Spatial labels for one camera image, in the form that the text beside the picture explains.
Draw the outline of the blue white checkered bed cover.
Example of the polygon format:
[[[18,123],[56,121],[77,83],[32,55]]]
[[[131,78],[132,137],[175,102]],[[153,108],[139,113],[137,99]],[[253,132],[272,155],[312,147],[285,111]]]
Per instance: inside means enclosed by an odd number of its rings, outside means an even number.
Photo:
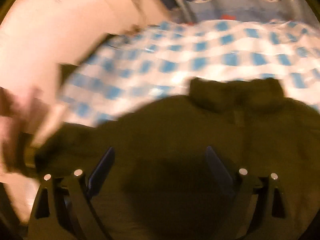
[[[281,81],[285,93],[319,108],[319,30],[293,21],[171,22],[103,42],[67,79],[64,120],[95,126],[167,96],[192,77]]]

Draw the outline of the blue whale pattern curtain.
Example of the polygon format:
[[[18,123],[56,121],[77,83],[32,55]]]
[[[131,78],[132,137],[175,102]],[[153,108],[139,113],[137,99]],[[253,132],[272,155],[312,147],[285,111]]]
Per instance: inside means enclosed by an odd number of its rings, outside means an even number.
[[[306,0],[160,0],[176,23],[296,21],[317,25]]]

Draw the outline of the dark olive puffer jacket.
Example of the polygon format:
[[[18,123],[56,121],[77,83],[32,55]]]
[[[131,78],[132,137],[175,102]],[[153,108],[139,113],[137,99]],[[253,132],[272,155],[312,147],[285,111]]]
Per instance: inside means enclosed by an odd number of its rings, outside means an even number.
[[[319,211],[319,113],[288,98],[278,80],[195,78],[167,97],[95,128],[64,124],[35,154],[39,174],[92,172],[115,162],[93,206],[114,239],[208,239],[231,206],[206,162],[268,176],[284,188],[298,239]]]

